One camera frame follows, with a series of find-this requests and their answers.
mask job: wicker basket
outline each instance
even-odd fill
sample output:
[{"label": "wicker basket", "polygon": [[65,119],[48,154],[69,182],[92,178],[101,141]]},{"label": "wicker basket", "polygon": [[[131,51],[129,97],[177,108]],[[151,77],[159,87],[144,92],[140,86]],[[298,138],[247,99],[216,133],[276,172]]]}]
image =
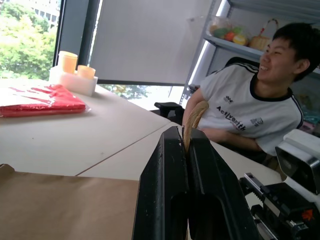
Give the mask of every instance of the wicker basket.
[{"label": "wicker basket", "polygon": [[253,48],[253,49],[257,49],[257,50],[260,50],[260,51],[265,51],[266,50],[266,47],[268,46],[268,44],[270,43],[271,41],[271,38],[270,37],[266,37],[266,36],[262,36],[262,33],[265,31],[265,29],[267,28],[268,24],[270,22],[275,22],[275,25],[276,25],[276,29],[278,30],[279,29],[279,23],[276,19],[272,18],[270,19],[264,26],[263,28],[261,29],[260,31],[260,34],[258,36],[254,36],[250,43],[249,43],[249,47],[250,48]]}]

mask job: red package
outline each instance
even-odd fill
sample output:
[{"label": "red package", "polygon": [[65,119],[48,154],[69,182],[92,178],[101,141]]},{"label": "red package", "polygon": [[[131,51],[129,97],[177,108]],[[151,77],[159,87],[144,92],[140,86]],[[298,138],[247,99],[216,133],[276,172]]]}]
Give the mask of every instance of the red package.
[{"label": "red package", "polygon": [[86,104],[62,85],[0,88],[0,117],[76,114]]}]

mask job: table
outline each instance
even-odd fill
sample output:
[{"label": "table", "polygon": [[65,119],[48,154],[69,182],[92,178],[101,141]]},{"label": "table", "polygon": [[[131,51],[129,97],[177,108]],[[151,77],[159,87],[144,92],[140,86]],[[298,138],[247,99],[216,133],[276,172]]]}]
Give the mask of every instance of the table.
[{"label": "table", "polygon": [[20,172],[75,176],[170,123],[100,86],[92,97],[75,95],[90,112],[1,118],[0,163]]},{"label": "table", "polygon": [[[139,180],[161,134],[168,128],[174,126],[178,126],[181,134],[182,127],[171,122],[135,144],[128,146],[116,155],[113,155],[105,161],[100,162],[98,165],[86,170],[79,176]],[[254,162],[213,141],[211,141],[211,144],[232,169],[238,179],[242,178],[246,173],[252,173],[264,185],[282,182],[279,173],[276,171]],[[253,205],[261,204],[260,200],[253,193],[246,196],[246,201],[250,208]]]}]

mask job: black collar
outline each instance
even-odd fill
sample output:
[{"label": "black collar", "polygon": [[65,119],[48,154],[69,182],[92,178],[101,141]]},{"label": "black collar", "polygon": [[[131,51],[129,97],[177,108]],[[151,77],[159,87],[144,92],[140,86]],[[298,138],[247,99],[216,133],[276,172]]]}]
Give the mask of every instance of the black collar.
[{"label": "black collar", "polygon": [[264,101],[264,102],[280,102],[280,101],[284,101],[284,100],[291,98],[291,96],[293,95],[292,90],[290,88],[288,88],[287,94],[284,96],[281,96],[281,97],[261,97],[261,96],[258,96],[255,93],[255,85],[256,85],[256,82],[258,79],[257,75],[258,74],[256,73],[252,77],[251,82],[250,82],[250,93],[251,93],[252,97],[254,97],[255,99],[260,100],[260,101]]}]

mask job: green foliage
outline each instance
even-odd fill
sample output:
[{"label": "green foliage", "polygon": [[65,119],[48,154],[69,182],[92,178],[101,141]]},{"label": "green foliage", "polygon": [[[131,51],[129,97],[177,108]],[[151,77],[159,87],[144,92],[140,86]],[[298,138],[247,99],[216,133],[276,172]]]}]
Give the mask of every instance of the green foliage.
[{"label": "green foliage", "polygon": [[17,4],[14,2],[5,2],[1,6],[1,15],[7,18],[15,18],[16,20],[20,20],[24,15],[32,21],[32,26],[40,26],[42,30],[40,33],[47,32],[49,30],[49,22],[46,18],[38,16],[32,9],[28,9],[21,4]]},{"label": "green foliage", "polygon": [[0,23],[0,78],[48,80],[57,29],[44,31],[34,12],[14,3],[2,5]]},{"label": "green foliage", "polygon": [[100,84],[100,86],[127,100],[141,99],[148,94],[147,86],[144,85]]}]

